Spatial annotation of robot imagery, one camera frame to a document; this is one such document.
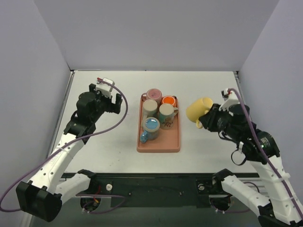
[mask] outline robotic arm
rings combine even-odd
[[[261,147],[282,178],[277,176],[258,149],[236,94],[226,89],[222,91],[222,96],[224,103],[222,105],[213,104],[210,111],[201,116],[199,121],[205,129],[211,132],[221,132],[225,138],[228,136],[230,138],[228,140],[236,143],[239,152],[242,152],[256,169],[269,198],[250,189],[227,169],[214,174],[213,187],[219,192],[230,193],[239,199],[258,216],[263,227],[303,226],[300,216],[303,206],[289,183],[290,175],[283,168],[280,151],[275,140],[269,133],[257,129],[256,124],[252,123]],[[289,196],[285,184],[293,195],[292,198]]]
[[[120,113],[122,97],[116,95],[116,102],[112,103],[112,87],[100,83],[90,84],[89,92],[79,95],[77,110],[71,116],[56,149],[61,149],[57,155],[45,163],[40,170],[25,182],[20,182],[16,188],[18,201],[22,211],[30,213],[48,222],[59,213],[61,206],[77,193],[88,189],[93,183],[95,174],[80,170],[73,178],[61,184],[59,180],[65,169],[77,152],[87,143],[89,137],[72,143],[66,148],[64,144],[86,135],[92,134],[95,123],[104,112]],[[114,85],[109,79],[103,81]]]

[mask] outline yellow mug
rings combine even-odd
[[[200,98],[186,109],[186,116],[191,122],[196,123],[197,128],[201,129],[203,125],[200,123],[199,117],[207,114],[213,104],[212,99],[208,97]]]

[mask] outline blue mug handle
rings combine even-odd
[[[148,140],[148,132],[144,130],[144,132],[140,136],[140,142],[146,143],[147,140]]]

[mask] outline tray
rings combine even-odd
[[[140,98],[140,112],[138,122],[138,138],[137,138],[137,151],[141,153],[173,153],[180,151],[180,110],[175,116],[174,125],[171,129],[159,129],[159,136],[155,140],[149,140],[146,143],[140,142],[140,135],[143,132],[141,127],[142,120],[142,105],[143,100]]]

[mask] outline white wall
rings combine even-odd
[[[240,70],[245,101],[271,133],[303,200],[303,1],[280,0]]]
[[[69,79],[69,68],[32,0],[0,7],[0,194],[46,157]],[[13,190],[4,203],[18,208]],[[17,227],[23,212],[0,212]]]
[[[71,69],[239,70],[278,0],[35,0]]]

